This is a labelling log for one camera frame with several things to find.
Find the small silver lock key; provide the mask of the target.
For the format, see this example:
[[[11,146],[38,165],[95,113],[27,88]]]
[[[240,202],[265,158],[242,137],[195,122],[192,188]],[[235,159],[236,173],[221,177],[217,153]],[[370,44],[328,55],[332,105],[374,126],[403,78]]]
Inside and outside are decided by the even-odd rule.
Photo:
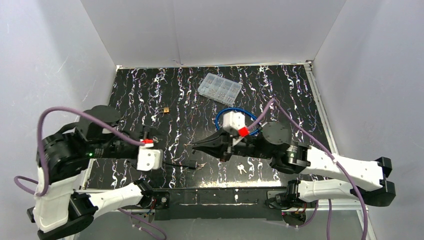
[[[206,165],[206,163],[198,164],[196,169],[197,169],[197,170],[200,170],[200,169],[202,169],[205,165]]]

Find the black cable padlock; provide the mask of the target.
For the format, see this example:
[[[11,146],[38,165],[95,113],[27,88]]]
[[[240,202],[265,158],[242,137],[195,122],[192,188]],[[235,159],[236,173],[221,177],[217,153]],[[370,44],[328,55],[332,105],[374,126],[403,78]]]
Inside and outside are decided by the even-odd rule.
[[[173,166],[173,167],[181,167],[181,168],[188,168],[190,170],[196,170],[199,165],[196,161],[189,161],[189,163],[172,163],[172,162],[167,162],[167,161],[163,161],[162,162],[164,165],[168,165],[168,166]]]

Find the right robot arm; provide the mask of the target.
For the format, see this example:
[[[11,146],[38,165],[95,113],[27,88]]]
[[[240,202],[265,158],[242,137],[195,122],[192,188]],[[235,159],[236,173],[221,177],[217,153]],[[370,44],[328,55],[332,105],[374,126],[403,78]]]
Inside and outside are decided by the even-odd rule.
[[[270,160],[278,172],[294,175],[320,175],[323,180],[290,180],[286,191],[267,201],[271,208],[287,209],[302,203],[327,199],[363,200],[368,206],[387,207],[396,197],[395,184],[388,181],[392,162],[387,157],[373,161],[329,155],[314,146],[294,141],[287,126],[271,121],[249,135],[246,128],[223,127],[193,144],[222,162],[232,156]]]

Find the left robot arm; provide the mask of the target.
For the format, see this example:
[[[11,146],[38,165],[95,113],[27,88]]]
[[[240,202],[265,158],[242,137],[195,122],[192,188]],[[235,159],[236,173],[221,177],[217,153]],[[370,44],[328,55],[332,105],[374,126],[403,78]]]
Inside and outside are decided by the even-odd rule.
[[[95,158],[135,161],[140,171],[160,168],[163,151],[154,146],[149,130],[119,131],[121,114],[107,105],[85,111],[77,122],[37,138],[38,184],[35,206],[27,210],[41,240],[59,240],[86,229],[96,218],[126,206],[150,205],[153,190],[144,180],[101,193],[78,193],[74,184]]]

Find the clear plastic parts box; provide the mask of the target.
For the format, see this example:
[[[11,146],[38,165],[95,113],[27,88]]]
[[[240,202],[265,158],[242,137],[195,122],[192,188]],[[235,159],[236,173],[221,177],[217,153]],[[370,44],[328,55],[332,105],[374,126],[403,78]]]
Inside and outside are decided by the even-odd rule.
[[[203,97],[232,107],[241,89],[241,83],[208,73],[201,81],[198,93]]]

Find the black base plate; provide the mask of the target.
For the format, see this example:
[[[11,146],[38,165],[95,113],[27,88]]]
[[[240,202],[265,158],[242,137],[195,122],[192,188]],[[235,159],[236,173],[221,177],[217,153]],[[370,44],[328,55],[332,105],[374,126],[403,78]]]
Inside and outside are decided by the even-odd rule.
[[[155,206],[148,201],[141,206],[126,206],[149,220],[180,219],[282,219],[282,207],[266,204],[285,187],[242,188],[167,188],[154,189]]]

